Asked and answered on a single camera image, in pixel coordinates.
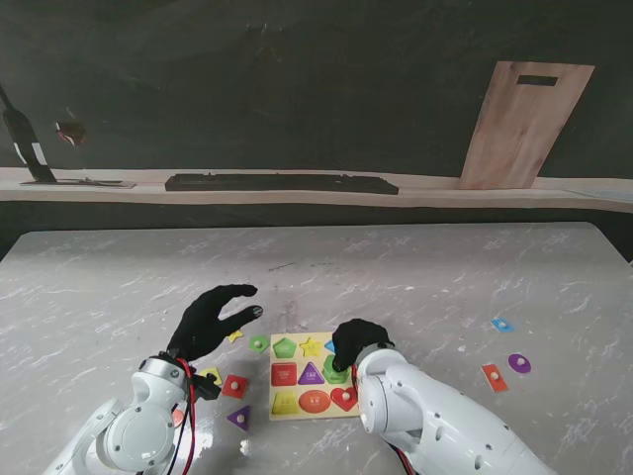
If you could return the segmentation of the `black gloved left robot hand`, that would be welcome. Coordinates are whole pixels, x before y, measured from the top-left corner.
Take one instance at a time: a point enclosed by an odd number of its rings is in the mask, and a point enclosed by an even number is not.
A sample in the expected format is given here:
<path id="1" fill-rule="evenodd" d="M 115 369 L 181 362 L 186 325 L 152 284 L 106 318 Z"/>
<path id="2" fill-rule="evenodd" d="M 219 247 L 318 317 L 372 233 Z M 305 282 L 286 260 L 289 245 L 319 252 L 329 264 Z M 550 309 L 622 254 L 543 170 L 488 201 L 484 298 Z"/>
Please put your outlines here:
<path id="1" fill-rule="evenodd" d="M 212 353 L 228 336 L 262 316 L 263 309 L 253 305 L 220 319 L 222 309 L 232 299 L 253 297 L 257 291 L 249 284 L 231 284 L 204 292 L 185 310 L 166 347 L 167 354 L 192 362 Z"/>

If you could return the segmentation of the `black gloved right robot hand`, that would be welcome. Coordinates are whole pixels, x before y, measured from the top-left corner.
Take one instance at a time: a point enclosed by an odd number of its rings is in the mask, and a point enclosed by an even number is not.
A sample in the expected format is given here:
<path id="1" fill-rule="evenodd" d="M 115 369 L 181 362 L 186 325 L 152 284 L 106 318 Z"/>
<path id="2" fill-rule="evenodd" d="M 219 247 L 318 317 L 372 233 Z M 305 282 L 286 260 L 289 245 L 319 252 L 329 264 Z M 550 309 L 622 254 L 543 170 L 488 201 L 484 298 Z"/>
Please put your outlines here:
<path id="1" fill-rule="evenodd" d="M 334 357 L 332 368 L 343 372 L 353 366 L 362 351 L 370 346 L 394 348 L 387 330 L 375 323 L 352 319 L 340 324 L 332 334 Z"/>

